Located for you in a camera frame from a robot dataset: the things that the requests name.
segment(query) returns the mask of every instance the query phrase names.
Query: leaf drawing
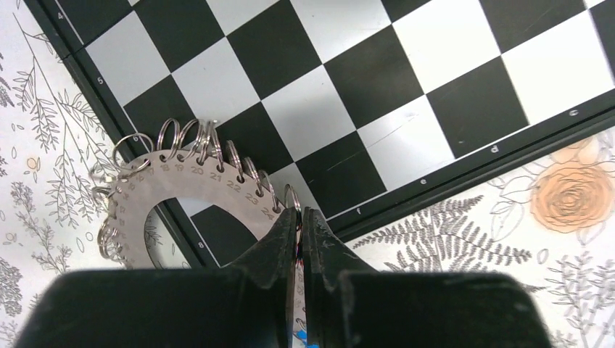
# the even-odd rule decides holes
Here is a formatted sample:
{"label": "leaf drawing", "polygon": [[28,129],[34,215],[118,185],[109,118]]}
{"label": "leaf drawing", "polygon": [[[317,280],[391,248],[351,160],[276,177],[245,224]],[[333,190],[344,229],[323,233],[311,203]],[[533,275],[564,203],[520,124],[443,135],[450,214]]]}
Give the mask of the leaf drawing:
{"label": "leaf drawing", "polygon": [[7,160],[4,157],[0,156],[0,178],[3,176],[7,176],[7,170],[5,170],[2,166],[8,165]]}
{"label": "leaf drawing", "polygon": [[152,213],[148,214],[145,218],[145,245],[147,249],[151,249],[156,245],[162,245],[160,239],[162,238],[158,234],[156,225],[153,223]]}
{"label": "leaf drawing", "polygon": [[384,264],[394,272],[487,271],[489,264],[509,266],[527,262],[532,254],[496,243],[467,212],[482,200],[448,199],[407,217],[402,223],[373,232],[352,248],[367,244],[406,244],[396,254],[396,262]]}
{"label": "leaf drawing", "polygon": [[523,205],[519,203],[512,203],[508,206],[508,209],[493,214],[491,218],[491,238],[494,241],[501,241],[510,236],[519,227],[523,215]]}
{"label": "leaf drawing", "polygon": [[41,149],[47,153],[50,149],[55,150],[56,145],[59,144],[59,126],[55,121],[57,111],[51,108],[54,104],[38,96],[36,85],[36,79],[40,75],[38,69],[36,58],[33,58],[33,66],[29,72],[17,72],[20,77],[13,81],[20,85],[13,89],[18,92],[15,94],[15,97],[20,100],[17,105],[22,108],[23,112],[29,112],[33,116],[30,121],[35,123],[32,127],[32,130],[36,132],[35,140],[41,143]]}
{"label": "leaf drawing", "polygon": [[[564,255],[556,261],[558,267],[548,268],[553,278],[545,279],[554,284],[549,290],[554,296],[553,304],[566,308],[566,321],[578,331],[582,347],[601,347],[607,335],[615,335],[615,261],[607,260],[592,268],[592,260],[588,251],[575,257]],[[607,321],[597,323],[597,314],[604,312]],[[603,328],[598,337],[589,335],[590,329],[596,327]],[[592,344],[590,337],[595,338]]]}
{"label": "leaf drawing", "polygon": [[55,232],[51,226],[38,218],[33,217],[32,213],[36,207],[32,201],[32,189],[20,182],[11,184],[11,196],[15,207],[21,207],[23,211],[16,213],[17,218],[22,222],[25,230],[31,237],[38,239],[38,245],[43,249],[42,252],[33,252],[32,258],[41,266],[43,270],[52,270],[56,274],[66,273],[69,269],[67,263],[73,253],[68,246],[53,244]]}
{"label": "leaf drawing", "polygon": [[22,311],[23,296],[18,284],[21,278],[20,270],[0,257],[0,308],[4,308],[9,317],[15,317]]}
{"label": "leaf drawing", "polygon": [[[0,53],[0,60],[3,60],[4,56],[2,56],[2,53]],[[4,71],[4,68],[2,67],[2,63],[0,62],[0,72]],[[2,78],[2,76],[0,75],[0,105],[2,105],[2,107],[8,107],[9,105],[14,107],[15,104],[13,104],[13,101],[11,100],[11,97],[9,96],[9,92],[11,90],[11,87],[9,86],[9,84],[7,83],[7,81],[5,79]]]}
{"label": "leaf drawing", "polygon": [[13,347],[17,341],[17,323],[13,320],[0,323],[0,341],[5,341],[8,347]]}

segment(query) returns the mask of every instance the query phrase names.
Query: flower drawing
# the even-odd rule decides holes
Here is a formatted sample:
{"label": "flower drawing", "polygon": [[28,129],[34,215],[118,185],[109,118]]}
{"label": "flower drawing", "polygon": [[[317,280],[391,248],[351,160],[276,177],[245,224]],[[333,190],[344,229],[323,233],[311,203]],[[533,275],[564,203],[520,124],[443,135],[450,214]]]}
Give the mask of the flower drawing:
{"label": "flower drawing", "polygon": [[547,230],[575,232],[581,245],[593,241],[615,210],[612,138],[606,130],[523,166],[526,175],[491,180],[501,190],[501,201],[491,211],[492,237],[508,236],[516,228],[511,220],[520,222],[529,211]]}
{"label": "flower drawing", "polygon": [[614,195],[611,177],[599,164],[555,164],[538,176],[530,212],[546,228],[571,233],[606,220]]}

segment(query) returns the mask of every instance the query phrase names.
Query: patterned background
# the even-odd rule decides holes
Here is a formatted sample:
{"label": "patterned background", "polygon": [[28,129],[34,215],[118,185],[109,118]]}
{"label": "patterned background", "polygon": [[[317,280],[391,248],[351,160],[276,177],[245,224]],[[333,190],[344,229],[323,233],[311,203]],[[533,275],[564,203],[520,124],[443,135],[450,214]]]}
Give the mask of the patterned background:
{"label": "patterned background", "polygon": [[[54,277],[117,267],[98,254],[105,213],[88,176],[94,165],[112,175],[112,144],[41,33],[20,0],[0,3],[0,347]],[[348,245],[380,270],[509,273],[556,347],[612,347],[614,139],[604,131]],[[175,255],[152,231],[149,243]]]}

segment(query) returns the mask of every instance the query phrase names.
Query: metal disc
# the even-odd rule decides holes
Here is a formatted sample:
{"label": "metal disc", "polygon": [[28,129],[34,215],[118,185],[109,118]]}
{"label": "metal disc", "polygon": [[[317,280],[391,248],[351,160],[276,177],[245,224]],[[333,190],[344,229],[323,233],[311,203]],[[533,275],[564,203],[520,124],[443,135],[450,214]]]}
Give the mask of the metal disc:
{"label": "metal disc", "polygon": [[[174,158],[163,162],[160,155],[168,158],[170,152],[155,151],[136,158],[128,166],[138,167],[144,160],[151,165],[124,182],[115,182],[112,200],[117,202],[117,219],[110,219],[109,227],[118,230],[112,240],[121,245],[120,255],[127,268],[155,267],[145,244],[144,226],[150,210],[166,199],[185,197],[211,202],[243,223],[257,240],[269,232],[278,217],[273,211],[271,192],[263,190],[265,196],[258,197],[253,178],[245,175],[245,182],[238,182],[237,169],[226,164],[221,173],[213,157],[203,165],[197,163],[197,157],[180,162],[178,154],[185,157],[188,151],[179,150]],[[199,243],[198,247],[207,245]]]}

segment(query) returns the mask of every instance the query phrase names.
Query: metal ring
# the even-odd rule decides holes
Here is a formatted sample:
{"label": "metal ring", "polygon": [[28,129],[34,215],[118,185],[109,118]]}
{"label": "metal ring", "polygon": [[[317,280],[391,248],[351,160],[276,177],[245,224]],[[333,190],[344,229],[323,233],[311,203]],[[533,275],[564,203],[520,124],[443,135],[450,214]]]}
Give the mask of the metal ring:
{"label": "metal ring", "polygon": [[298,212],[301,212],[301,203],[299,202],[299,196],[297,195],[297,192],[294,190],[294,188],[290,186],[289,183],[284,186],[284,206],[289,207],[289,204],[288,204],[289,191],[292,197],[292,205]]}
{"label": "metal ring", "polygon": [[163,160],[163,162],[172,159],[177,154],[177,150],[179,150],[179,135],[181,134],[179,121],[174,118],[170,118],[166,120],[160,128],[160,132],[158,133],[158,141],[156,142],[156,151],[162,150],[162,143],[165,140],[165,133],[171,123],[173,124],[173,143],[171,144],[171,153],[168,158]]}
{"label": "metal ring", "polygon": [[130,139],[133,137],[139,137],[141,139],[147,139],[147,141],[149,142],[149,148],[150,148],[150,152],[154,150],[154,142],[152,141],[152,139],[150,137],[147,136],[147,134],[143,134],[143,133],[134,133],[131,134],[129,136],[125,136],[123,138],[120,139],[120,141],[118,141],[116,143],[116,145],[113,146],[113,150],[111,151],[111,164],[113,164],[113,166],[115,167],[115,169],[117,170],[131,170],[131,174],[135,174],[138,173],[140,171],[142,171],[143,169],[145,169],[148,165],[149,165],[149,159],[146,159],[142,165],[139,165],[136,169],[133,168],[128,168],[128,167],[122,167],[119,163],[117,163],[117,150],[119,145],[126,141],[126,139]]}
{"label": "metal ring", "polygon": [[273,185],[271,181],[269,181],[269,175],[264,170],[258,170],[258,175],[262,175],[267,180],[268,191],[271,193],[271,197],[273,198],[273,212],[280,212],[280,202],[278,197],[276,197],[276,192],[273,190]]}
{"label": "metal ring", "polygon": [[105,199],[109,199],[109,197],[111,196],[111,188],[110,187],[104,187],[104,186],[95,186],[92,188],[92,200],[94,201],[94,204],[98,204],[100,203],[100,201],[103,201]]}
{"label": "metal ring", "polygon": [[183,140],[185,139],[186,135],[188,135],[188,131],[190,131],[190,128],[192,128],[192,126],[195,125],[196,123],[199,124],[199,129],[197,130],[197,138],[194,139],[194,144],[190,148],[190,151],[188,152],[188,154],[181,159],[182,162],[184,160],[187,160],[188,158],[194,156],[194,154],[197,153],[197,150],[201,146],[201,142],[203,141],[203,136],[205,134],[204,128],[203,128],[203,123],[201,123],[201,120],[199,120],[198,118],[195,118],[193,120],[190,120],[190,122],[188,122],[181,129],[181,132],[179,133],[179,147],[183,146]]}
{"label": "metal ring", "polygon": [[252,159],[249,157],[244,157],[244,164],[246,165],[247,168],[247,174],[256,181],[256,195],[259,197],[262,197],[264,195],[263,193],[263,188],[261,188],[262,184],[260,182],[260,176],[258,175],[258,172],[256,171],[256,167],[254,166],[254,162],[252,162]]}
{"label": "metal ring", "polygon": [[222,146],[220,145],[220,139],[218,138],[218,133],[215,131],[213,127],[213,122],[211,122],[210,129],[211,140],[213,144],[213,149],[215,151],[215,157],[218,159],[218,171],[222,173],[224,171],[224,156],[222,155]]}
{"label": "metal ring", "polygon": [[239,154],[237,153],[237,148],[235,147],[235,143],[232,140],[226,141],[226,148],[228,149],[229,157],[233,162],[233,166],[239,172],[237,176],[237,181],[239,183],[244,183],[246,179],[244,179],[244,168],[242,167],[242,160],[239,159]]}
{"label": "metal ring", "polygon": [[299,230],[301,228],[301,223],[303,221],[302,219],[302,213],[301,213],[301,202],[299,202],[299,196],[297,195],[297,192],[294,190],[294,188],[290,185],[290,184],[286,184],[284,186],[284,206],[286,208],[289,207],[289,202],[288,202],[288,193],[291,193],[291,198],[292,198],[292,205],[294,206],[294,210],[297,213],[297,230]]}
{"label": "metal ring", "polygon": [[210,147],[210,142],[211,142],[210,122],[211,121],[207,121],[207,127],[205,127],[205,139],[201,141],[202,143],[201,154],[199,155],[199,158],[197,158],[197,163],[199,165],[203,165],[203,163],[205,163],[205,160],[209,156],[209,154],[207,153],[207,150],[208,150],[208,147]]}

